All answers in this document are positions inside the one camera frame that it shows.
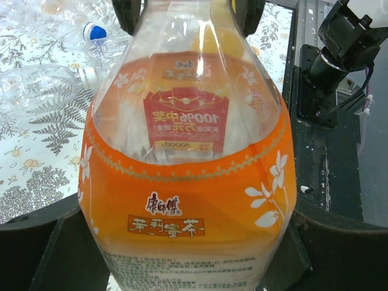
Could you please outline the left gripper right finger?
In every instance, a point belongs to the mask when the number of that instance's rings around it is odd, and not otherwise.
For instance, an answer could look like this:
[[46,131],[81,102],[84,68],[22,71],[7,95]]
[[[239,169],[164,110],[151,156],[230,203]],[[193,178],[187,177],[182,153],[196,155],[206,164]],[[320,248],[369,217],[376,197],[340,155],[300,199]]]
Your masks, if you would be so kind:
[[267,290],[387,290],[387,228],[298,200]]

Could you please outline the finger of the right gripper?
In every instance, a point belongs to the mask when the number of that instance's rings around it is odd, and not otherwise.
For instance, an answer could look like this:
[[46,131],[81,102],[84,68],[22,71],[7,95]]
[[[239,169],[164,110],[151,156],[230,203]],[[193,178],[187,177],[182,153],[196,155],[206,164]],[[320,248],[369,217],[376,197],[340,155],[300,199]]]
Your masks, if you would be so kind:
[[134,36],[141,15],[141,0],[112,0],[112,6],[120,28]]
[[238,27],[244,37],[254,34],[263,15],[266,0],[231,0]]

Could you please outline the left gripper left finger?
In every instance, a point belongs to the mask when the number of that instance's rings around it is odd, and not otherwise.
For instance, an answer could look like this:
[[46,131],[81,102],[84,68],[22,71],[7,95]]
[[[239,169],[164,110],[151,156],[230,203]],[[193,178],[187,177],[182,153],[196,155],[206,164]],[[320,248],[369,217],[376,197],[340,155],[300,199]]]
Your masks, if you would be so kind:
[[1,224],[1,290],[105,290],[109,275],[76,194]]

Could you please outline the orange label bottle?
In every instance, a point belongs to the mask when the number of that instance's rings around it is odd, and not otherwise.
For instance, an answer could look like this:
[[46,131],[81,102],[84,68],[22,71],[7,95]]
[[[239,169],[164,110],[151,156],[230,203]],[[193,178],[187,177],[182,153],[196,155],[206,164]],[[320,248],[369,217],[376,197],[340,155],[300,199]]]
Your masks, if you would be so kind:
[[[148,1],[87,113],[78,201],[121,290],[255,290],[295,208],[289,114],[242,32],[241,59],[190,49],[209,2]],[[180,87],[228,93],[231,115],[117,116]]]

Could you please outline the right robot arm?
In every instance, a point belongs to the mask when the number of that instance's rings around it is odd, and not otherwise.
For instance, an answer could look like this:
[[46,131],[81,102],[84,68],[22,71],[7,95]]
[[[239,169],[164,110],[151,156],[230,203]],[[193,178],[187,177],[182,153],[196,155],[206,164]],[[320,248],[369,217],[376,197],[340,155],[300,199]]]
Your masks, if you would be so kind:
[[[366,70],[370,77],[381,43],[387,39],[387,1],[336,1],[319,28],[324,44],[314,61],[305,62],[298,110],[305,119],[323,122],[335,118],[337,105],[330,103],[340,81],[350,72]],[[231,115],[228,93],[207,93],[196,88],[149,92],[139,106],[124,106],[119,119],[157,113],[158,122],[226,121]]]

